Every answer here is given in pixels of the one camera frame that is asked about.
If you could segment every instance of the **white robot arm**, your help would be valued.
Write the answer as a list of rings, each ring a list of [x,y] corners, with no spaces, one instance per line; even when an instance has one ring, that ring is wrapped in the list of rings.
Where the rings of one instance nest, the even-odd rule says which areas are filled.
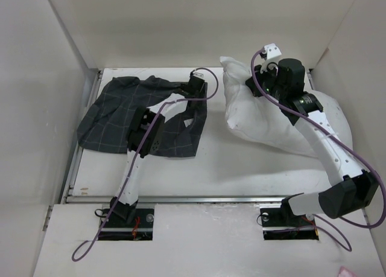
[[[282,201],[281,214],[285,218],[293,218],[322,213],[330,218],[338,218],[368,206],[378,188],[378,182],[331,140],[330,136],[338,137],[323,112],[323,106],[313,94],[303,90],[304,66],[296,59],[279,61],[281,53],[275,44],[264,48],[265,53],[261,56],[265,62],[255,67],[255,76],[262,90],[282,106],[313,120],[329,132],[329,135],[325,135],[310,122],[282,109],[283,114],[314,149],[327,172],[331,188],[323,192],[301,193],[285,198]],[[246,81],[246,85],[255,96],[263,96],[252,78]]]
[[[143,167],[144,157],[149,153],[153,153],[159,149],[164,124],[174,116],[183,113],[188,106],[198,105],[198,103],[189,101],[190,98],[203,98],[204,93],[203,74],[193,73],[191,74],[188,84],[182,85],[176,93],[172,93],[167,99],[151,107],[138,107],[133,115],[133,119],[130,123],[127,133],[127,164],[122,177],[121,184],[117,190],[115,196],[110,201],[110,207],[113,207],[114,202],[122,191],[127,178],[127,184],[118,200],[117,205],[113,208],[113,213],[123,219],[127,224],[133,221],[136,205],[138,202],[139,194],[139,179],[140,170]],[[161,111],[160,116],[154,123],[153,128],[150,130],[144,145],[139,151],[139,159],[137,159],[131,175],[128,176],[128,172],[131,166],[131,162],[134,158],[139,143],[144,137],[149,124],[153,121],[155,115],[160,110],[161,106],[167,104]]]

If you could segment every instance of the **white wall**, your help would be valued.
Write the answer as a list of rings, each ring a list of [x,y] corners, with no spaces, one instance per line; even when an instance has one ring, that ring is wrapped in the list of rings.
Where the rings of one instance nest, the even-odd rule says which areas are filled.
[[[312,73],[316,89],[338,101],[349,120],[354,148],[386,180],[386,5],[356,0]],[[367,208],[371,223],[382,211],[378,192]],[[386,268],[386,223],[372,230]]]
[[[33,272],[86,73],[48,0],[0,0],[1,276]]]
[[[52,0],[98,68],[219,66],[271,42],[314,67],[353,0]]]

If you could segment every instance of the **plaid cloth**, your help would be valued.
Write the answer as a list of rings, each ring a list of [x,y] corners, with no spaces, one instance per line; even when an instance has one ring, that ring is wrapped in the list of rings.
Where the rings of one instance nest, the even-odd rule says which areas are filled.
[[[79,145],[101,152],[126,153],[127,129],[136,108],[158,104],[182,84],[155,76],[144,81],[137,77],[113,78],[79,124]],[[195,156],[206,115],[204,101],[196,109],[187,108],[166,122],[160,148],[154,155],[178,158]]]

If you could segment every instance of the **white pillow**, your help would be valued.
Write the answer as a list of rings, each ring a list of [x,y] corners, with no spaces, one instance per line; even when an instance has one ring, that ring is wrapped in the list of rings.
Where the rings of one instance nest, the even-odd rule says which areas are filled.
[[[245,81],[252,74],[250,68],[231,57],[220,57],[224,68],[226,113],[228,129],[242,139],[264,143],[290,153],[316,157],[307,140],[293,127],[288,118],[265,97],[254,97]],[[340,140],[352,147],[349,123],[338,102],[318,91],[314,94]]]

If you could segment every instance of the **screw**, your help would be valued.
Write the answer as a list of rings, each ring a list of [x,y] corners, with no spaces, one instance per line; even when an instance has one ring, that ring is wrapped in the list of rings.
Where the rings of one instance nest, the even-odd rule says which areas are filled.
[[[148,215],[146,216],[146,221],[147,221],[148,223],[152,223],[152,222],[154,221],[154,215],[153,215],[153,214],[148,214]]]
[[[314,215],[313,214],[306,214],[306,218],[307,220],[309,221],[313,221],[315,219]]]
[[[269,218],[268,213],[267,213],[267,212],[263,212],[263,213],[261,214],[261,219],[262,219],[262,221],[269,221],[270,218]]]

